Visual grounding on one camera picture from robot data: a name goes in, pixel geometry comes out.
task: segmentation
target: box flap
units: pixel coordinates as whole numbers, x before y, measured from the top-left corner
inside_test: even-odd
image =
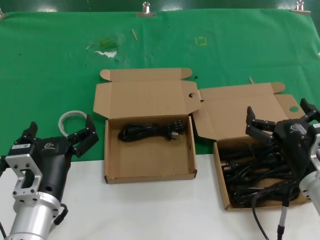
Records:
[[[93,111],[109,119],[188,115],[201,108],[197,84],[181,80],[190,74],[189,68],[103,70],[112,82],[96,86]]]
[[[110,116],[111,84],[100,83],[96,85],[93,111],[106,118]]]
[[[100,76],[108,81],[181,80],[192,75],[190,68],[104,69]]]
[[[198,135],[217,141],[246,137],[248,106],[257,119],[278,122],[301,117],[293,96],[275,95],[283,90],[280,82],[201,89],[202,108],[192,114]],[[298,112],[290,107],[298,107]]]

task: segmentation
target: open cardboard box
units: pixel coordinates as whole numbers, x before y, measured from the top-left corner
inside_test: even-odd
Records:
[[[96,86],[93,111],[105,122],[105,180],[109,184],[190,180],[197,174],[191,117],[201,108],[195,82],[184,81],[189,68],[102,70],[110,82]],[[149,137],[118,139],[127,124],[167,125],[182,120],[186,132],[177,140]]]
[[[193,115],[199,137],[212,139],[213,157],[219,181],[223,206],[226,210],[235,209],[228,196],[221,166],[219,150],[250,144],[253,139],[246,135],[247,108],[251,106],[257,119],[278,122],[300,118],[304,112],[292,95],[278,94],[285,90],[281,82],[206,88],[199,90],[203,100],[202,108]],[[270,186],[277,180],[268,179],[262,184]],[[302,194],[291,206],[308,202]],[[281,207],[279,201],[267,201],[265,207]]]

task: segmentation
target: small wooden stick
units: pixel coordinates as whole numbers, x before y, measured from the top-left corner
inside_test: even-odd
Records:
[[[252,80],[252,77],[249,77],[249,80],[250,80],[251,84],[255,84],[255,82]]]
[[[133,33],[133,36],[134,36],[135,40],[138,41],[137,35],[135,33],[135,30],[132,29],[132,33]]]

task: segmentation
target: white table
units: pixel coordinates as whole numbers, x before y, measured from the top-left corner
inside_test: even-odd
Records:
[[[113,185],[105,183],[103,161],[73,162],[62,200],[69,213],[49,240],[263,240],[250,210],[224,210],[212,155],[196,158],[194,180]],[[0,221],[7,235],[16,180],[11,169],[0,178]],[[257,214],[276,240],[280,209]],[[283,240],[320,237],[312,203],[289,208],[285,226]]]

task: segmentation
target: green backdrop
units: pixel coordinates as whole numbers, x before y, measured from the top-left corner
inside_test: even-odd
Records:
[[[111,50],[114,58],[95,52]],[[61,136],[59,117],[80,110],[93,115],[100,141],[79,160],[103,159],[105,119],[93,113],[102,69],[191,68],[190,81],[199,88],[249,84],[251,76],[255,83],[283,82],[297,101],[304,97],[320,107],[318,53],[311,17],[289,10],[199,9],[155,18],[11,13],[0,21],[0,154],[31,121],[38,137]],[[65,128],[72,133],[83,126],[75,118]],[[212,144],[197,142],[196,151],[211,153]]]

